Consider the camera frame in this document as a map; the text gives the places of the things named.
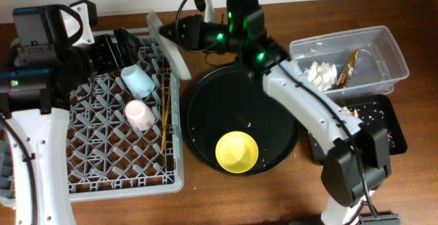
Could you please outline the pink cup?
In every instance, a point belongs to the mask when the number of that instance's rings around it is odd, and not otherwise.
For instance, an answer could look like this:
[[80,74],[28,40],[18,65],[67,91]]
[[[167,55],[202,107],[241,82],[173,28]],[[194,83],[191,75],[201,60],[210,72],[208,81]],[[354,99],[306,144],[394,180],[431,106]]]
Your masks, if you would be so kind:
[[152,110],[141,100],[129,101],[125,106],[125,115],[133,129],[149,130],[155,123]]

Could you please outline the gold snack wrapper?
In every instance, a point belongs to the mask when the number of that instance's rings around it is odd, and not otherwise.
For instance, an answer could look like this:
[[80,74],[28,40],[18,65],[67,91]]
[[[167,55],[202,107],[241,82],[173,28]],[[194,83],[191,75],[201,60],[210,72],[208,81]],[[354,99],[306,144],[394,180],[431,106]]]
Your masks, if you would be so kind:
[[342,73],[339,76],[339,79],[337,81],[337,84],[336,84],[337,89],[345,88],[348,85],[348,83],[352,77],[356,63],[357,63],[358,54],[359,54],[359,51],[357,49],[354,49],[352,51],[351,56],[349,57],[348,61],[346,62],[346,65],[344,66],[344,69],[343,69],[343,71],[342,71]]

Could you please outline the wooden chopstick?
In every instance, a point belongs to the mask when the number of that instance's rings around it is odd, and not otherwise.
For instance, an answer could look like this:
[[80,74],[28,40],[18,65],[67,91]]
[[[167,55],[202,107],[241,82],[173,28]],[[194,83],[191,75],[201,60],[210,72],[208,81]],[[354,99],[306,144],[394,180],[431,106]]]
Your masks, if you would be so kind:
[[168,125],[168,114],[170,111],[170,99],[171,99],[171,82],[168,87],[168,96],[166,100],[166,110],[164,114],[164,129],[163,129],[163,137],[162,137],[162,154],[166,151],[166,133],[167,133],[167,125]]
[[161,77],[161,92],[162,92],[162,142],[161,142],[161,154],[164,153],[164,136],[165,136],[165,125],[164,125],[164,119],[165,119],[165,85],[164,85],[164,76]]

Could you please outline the white tissue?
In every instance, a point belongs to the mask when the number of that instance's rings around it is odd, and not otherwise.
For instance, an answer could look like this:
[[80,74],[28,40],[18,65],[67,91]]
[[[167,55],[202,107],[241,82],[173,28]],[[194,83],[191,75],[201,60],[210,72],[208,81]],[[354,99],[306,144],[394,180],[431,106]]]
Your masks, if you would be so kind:
[[305,69],[304,74],[322,92],[330,90],[337,83],[337,69],[334,64],[313,62]]

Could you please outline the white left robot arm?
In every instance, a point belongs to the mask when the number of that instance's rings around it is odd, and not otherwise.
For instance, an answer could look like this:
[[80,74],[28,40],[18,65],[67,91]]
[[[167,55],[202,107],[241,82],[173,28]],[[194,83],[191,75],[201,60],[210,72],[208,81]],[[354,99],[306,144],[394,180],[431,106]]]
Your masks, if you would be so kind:
[[13,11],[19,41],[1,69],[1,124],[11,147],[17,224],[73,224],[66,136],[70,93],[138,61],[124,29],[94,36],[96,6],[81,0]]

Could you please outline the white round plate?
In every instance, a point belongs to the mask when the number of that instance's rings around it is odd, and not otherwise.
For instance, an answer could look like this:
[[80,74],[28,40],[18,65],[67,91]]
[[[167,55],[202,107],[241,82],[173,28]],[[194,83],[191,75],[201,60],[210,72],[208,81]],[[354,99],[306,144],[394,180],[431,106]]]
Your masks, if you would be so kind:
[[174,74],[181,80],[190,80],[192,76],[177,48],[177,45],[159,32],[161,27],[163,27],[163,23],[160,21],[159,17],[154,11],[152,11],[148,13],[146,21],[151,33],[162,48],[162,52],[168,60]]

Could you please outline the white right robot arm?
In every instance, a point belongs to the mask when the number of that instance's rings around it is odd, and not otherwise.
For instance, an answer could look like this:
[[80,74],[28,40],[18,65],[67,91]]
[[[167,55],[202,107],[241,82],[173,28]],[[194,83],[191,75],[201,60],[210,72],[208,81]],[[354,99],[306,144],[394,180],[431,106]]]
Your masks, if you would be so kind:
[[350,115],[305,77],[267,35],[259,0],[227,0],[226,23],[176,16],[157,32],[188,52],[235,53],[238,64],[261,79],[263,91],[314,136],[325,154],[321,177],[329,194],[317,224],[400,223],[395,215],[379,215],[371,199],[391,175],[386,128]]

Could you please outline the yellow bowl with food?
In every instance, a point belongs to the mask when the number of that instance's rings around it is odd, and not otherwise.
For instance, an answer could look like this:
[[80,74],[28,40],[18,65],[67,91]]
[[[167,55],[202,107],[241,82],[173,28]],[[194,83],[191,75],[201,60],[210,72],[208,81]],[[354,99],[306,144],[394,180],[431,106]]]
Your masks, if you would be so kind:
[[249,134],[231,131],[218,140],[215,156],[220,167],[225,171],[232,174],[242,174],[256,164],[259,158],[259,148]]

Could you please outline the light blue cup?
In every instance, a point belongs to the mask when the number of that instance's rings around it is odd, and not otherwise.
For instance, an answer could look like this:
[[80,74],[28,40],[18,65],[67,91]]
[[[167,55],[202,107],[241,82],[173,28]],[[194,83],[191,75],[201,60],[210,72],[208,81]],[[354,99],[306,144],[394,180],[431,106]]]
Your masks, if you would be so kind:
[[137,64],[123,68],[120,76],[131,93],[141,98],[147,97],[155,89],[153,80]]

